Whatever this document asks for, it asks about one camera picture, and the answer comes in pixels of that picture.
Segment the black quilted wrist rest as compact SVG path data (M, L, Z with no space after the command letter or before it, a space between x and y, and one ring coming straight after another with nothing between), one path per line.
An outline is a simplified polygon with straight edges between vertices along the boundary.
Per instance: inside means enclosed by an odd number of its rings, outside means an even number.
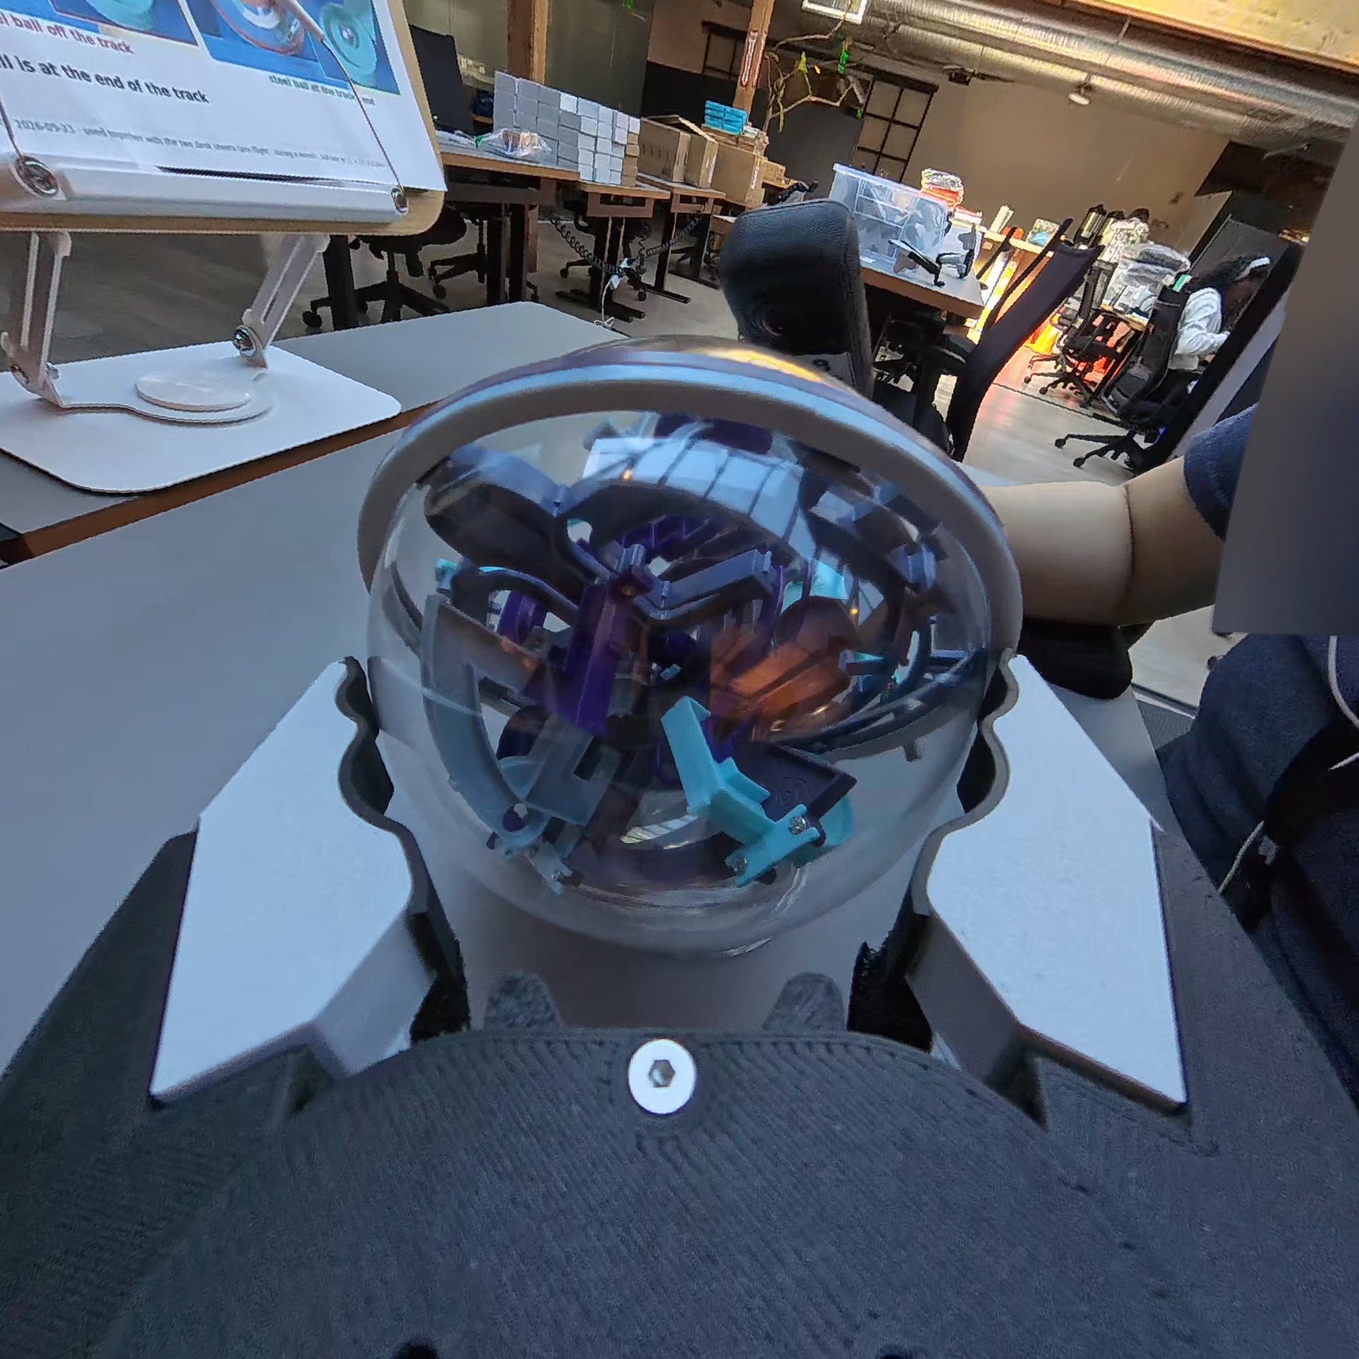
M1131 689L1131 645L1150 623L1113 626L1026 616L1018 655L1050 684L1089 699L1111 702Z

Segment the stack of white boxes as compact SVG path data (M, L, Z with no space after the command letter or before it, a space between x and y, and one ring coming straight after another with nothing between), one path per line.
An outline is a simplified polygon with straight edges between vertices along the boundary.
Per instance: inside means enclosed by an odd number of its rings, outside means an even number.
M641 119L582 95L495 73L492 128L535 129L553 142L557 168L582 181L634 186Z

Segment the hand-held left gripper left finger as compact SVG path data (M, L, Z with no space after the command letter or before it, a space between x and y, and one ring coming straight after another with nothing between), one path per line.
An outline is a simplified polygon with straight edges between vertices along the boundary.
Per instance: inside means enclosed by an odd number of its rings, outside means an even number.
M327 666L197 818L149 1093L290 1048L353 1076L413 1040L463 958L413 831L388 815L366 673Z

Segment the clear plastic bin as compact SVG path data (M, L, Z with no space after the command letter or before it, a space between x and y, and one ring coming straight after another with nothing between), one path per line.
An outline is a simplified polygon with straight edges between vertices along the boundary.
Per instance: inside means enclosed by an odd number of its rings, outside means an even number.
M835 165L828 197L841 202L856 220L864 262L895 267L896 244L935 260L950 231L950 208L938 199L899 181L867 174L848 163Z

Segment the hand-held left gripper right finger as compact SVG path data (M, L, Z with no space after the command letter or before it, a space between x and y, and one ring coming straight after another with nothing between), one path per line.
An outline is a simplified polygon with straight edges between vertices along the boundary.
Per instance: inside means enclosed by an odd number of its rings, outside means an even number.
M1155 1110L1184 1105L1153 820L1060 697L1016 658L993 721L1000 788L853 899L883 941L909 888L906 964L935 1045L1000 1092L1027 1058Z

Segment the clear plastic maze ball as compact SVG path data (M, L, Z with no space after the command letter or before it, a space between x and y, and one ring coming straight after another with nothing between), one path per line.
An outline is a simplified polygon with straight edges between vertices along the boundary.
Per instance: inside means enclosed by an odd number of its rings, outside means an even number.
M448 906L676 956L836 909L930 831L1021 584L945 453L807 362L599 344L393 445L367 689Z

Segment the person's dark blue clothing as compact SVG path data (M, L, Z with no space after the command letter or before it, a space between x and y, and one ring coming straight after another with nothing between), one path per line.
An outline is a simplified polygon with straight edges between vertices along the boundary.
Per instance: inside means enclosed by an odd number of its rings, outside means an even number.
M1356 749L1356 726L1330 686L1323 637L1249 636L1218 660L1192 726L1162 752L1166 796L1204 870L1221 881L1241 844L1267 814L1280 778L1333 725ZM1265 872L1252 903L1249 865L1228 883L1228 901L1267 967L1356 1095L1356 807L1319 818Z

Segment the silver ventilation duct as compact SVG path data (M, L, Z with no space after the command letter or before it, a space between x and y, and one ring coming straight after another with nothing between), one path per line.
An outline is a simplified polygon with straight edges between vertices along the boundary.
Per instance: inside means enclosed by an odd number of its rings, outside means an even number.
M857 35L903 60L1081 90L1257 147L1341 142L1356 121L1356 77L1289 73L1278 58L1228 56L1204 40L1153 39L1043 5L869 3Z

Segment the person's right forearm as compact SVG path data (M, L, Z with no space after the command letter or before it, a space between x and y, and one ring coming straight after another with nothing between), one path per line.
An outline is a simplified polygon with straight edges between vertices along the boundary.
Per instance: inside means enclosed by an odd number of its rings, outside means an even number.
M1255 406L1121 485L985 487L1043 621L1141 624L1213 603Z

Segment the cardboard box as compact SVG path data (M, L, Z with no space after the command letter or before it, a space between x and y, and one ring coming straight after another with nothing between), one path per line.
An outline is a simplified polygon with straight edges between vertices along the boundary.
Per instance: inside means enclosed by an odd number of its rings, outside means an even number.
M639 121L637 171L663 181L707 191L717 168L720 142L705 128L679 116Z
M754 210L765 204L765 191L786 186L783 166L770 163L762 150L731 137L717 139L717 158L712 168L710 191L725 202L743 210Z

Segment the black mesh office chair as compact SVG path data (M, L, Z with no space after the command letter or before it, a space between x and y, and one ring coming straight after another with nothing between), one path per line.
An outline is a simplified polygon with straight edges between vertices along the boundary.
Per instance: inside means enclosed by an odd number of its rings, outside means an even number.
M1024 348L1031 333L1042 328L1048 315L1081 288L1098 252L1097 244L1082 247L1055 241L1042 262L1027 270L1024 281L1013 283L956 377L945 414L946 450L953 459L964 458L980 404L1001 369Z

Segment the black computer monitor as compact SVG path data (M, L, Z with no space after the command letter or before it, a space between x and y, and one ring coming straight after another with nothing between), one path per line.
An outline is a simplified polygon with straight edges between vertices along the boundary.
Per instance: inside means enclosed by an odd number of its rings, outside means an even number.
M453 35L411 26L411 37L435 129L474 134Z

